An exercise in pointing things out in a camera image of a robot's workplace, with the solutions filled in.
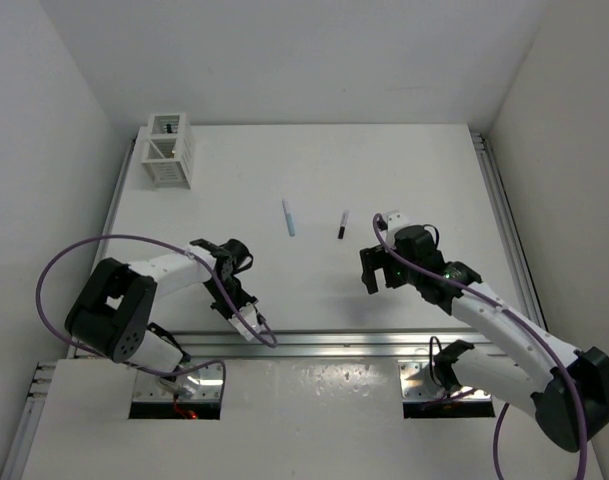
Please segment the white black-tipped makeup pen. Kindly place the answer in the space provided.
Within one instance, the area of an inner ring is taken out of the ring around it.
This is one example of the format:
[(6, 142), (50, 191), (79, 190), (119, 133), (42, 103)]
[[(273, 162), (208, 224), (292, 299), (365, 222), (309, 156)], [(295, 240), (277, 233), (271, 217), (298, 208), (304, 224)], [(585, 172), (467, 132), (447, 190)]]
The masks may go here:
[(342, 240), (345, 236), (348, 223), (349, 210), (344, 210), (341, 216), (340, 225), (338, 227), (337, 239)]

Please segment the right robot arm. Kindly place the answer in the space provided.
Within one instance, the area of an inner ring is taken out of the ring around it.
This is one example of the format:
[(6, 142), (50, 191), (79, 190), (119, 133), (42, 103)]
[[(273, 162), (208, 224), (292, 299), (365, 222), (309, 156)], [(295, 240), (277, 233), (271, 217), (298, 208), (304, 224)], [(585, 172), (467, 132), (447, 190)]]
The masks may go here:
[(509, 357), (501, 367), (467, 341), (438, 353), (431, 369), (444, 391), (485, 390), (531, 416), (558, 447), (577, 452), (609, 424), (609, 356), (583, 351), (538, 327), (503, 301), (479, 273), (447, 261), (438, 234), (400, 213), (376, 214), (378, 243), (360, 252), (362, 282), (375, 294), (375, 273), (390, 289), (409, 285), (422, 299), (477, 330)]

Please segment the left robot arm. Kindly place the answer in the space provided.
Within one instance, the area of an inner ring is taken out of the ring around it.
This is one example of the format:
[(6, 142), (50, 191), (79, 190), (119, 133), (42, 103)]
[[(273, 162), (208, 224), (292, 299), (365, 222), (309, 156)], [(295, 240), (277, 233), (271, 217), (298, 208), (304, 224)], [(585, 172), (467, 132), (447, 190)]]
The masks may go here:
[(69, 334), (115, 363), (172, 379), (183, 374), (190, 356), (165, 330), (150, 320), (154, 302), (202, 284), (211, 308), (250, 341), (259, 335), (257, 299), (237, 275), (249, 269), (253, 256), (241, 241), (216, 245), (190, 242), (178, 253), (123, 263), (106, 258), (97, 264), (65, 320)]

